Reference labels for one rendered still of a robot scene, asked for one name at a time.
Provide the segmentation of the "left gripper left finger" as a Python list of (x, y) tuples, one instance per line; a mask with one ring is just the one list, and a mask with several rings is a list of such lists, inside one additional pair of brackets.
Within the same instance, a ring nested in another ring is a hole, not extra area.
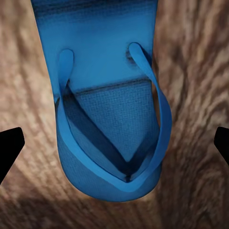
[(0, 132), (0, 184), (24, 145), (24, 135), (20, 127)]

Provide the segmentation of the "sandal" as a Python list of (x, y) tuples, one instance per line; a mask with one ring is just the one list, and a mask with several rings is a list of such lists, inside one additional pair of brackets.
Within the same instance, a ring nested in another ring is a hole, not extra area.
[(64, 174), (92, 198), (145, 197), (161, 175), (172, 129), (169, 103), (152, 70), (158, 0), (31, 4), (51, 80)]

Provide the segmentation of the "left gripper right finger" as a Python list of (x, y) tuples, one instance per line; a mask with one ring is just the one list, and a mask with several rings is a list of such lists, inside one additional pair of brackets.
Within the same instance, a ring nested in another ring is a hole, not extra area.
[(218, 127), (215, 133), (214, 145), (221, 153), (227, 164), (229, 165), (229, 129)]

